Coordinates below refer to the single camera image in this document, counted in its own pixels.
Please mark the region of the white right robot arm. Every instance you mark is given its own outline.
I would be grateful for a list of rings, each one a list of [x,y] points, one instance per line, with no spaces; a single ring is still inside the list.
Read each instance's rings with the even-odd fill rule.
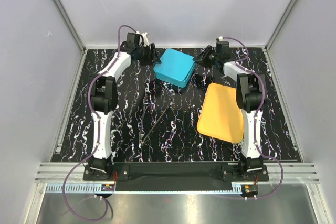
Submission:
[[[241,59],[232,60],[229,55],[229,41],[238,42],[246,52]],[[239,176],[250,180],[261,172],[265,155],[262,153],[260,130],[263,106],[266,100],[265,77],[242,66],[249,57],[247,47],[238,39],[218,37],[216,46],[207,46],[194,62],[210,68],[215,66],[223,75],[236,82],[236,103],[243,113],[244,131],[242,158],[238,162]]]

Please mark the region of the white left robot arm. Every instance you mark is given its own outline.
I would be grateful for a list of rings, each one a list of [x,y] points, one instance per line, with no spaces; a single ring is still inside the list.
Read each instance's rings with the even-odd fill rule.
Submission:
[[[128,33],[112,60],[93,78],[89,86],[88,104],[93,118],[93,147],[89,170],[103,180],[113,175],[110,133],[112,114],[118,105],[117,81],[121,74],[137,61],[144,65],[160,63],[154,43],[147,32]]]

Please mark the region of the teal box lid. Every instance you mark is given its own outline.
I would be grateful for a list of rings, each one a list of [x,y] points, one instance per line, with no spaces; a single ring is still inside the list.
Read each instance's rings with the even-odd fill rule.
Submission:
[[[195,61],[193,60],[193,57],[190,55],[187,55],[183,52],[177,51],[172,48],[168,48],[165,50],[163,55],[161,56],[161,64],[168,65],[169,63],[173,64],[195,64]]]

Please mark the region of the metal tongs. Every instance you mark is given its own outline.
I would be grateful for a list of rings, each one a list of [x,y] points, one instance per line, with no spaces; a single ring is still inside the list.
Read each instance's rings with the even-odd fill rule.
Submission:
[[[168,108],[170,107],[171,103],[173,101],[173,98],[170,98],[167,106],[165,107],[165,109],[163,110],[162,114],[159,116],[158,120],[154,123],[154,125],[151,127],[151,129],[149,130],[148,134],[145,136],[145,138],[142,140],[141,142],[141,146],[146,145],[146,143],[149,141],[149,138],[151,136],[151,134],[154,132],[156,126],[160,123],[160,121],[162,120],[163,116],[165,115],[166,111],[168,110]]]

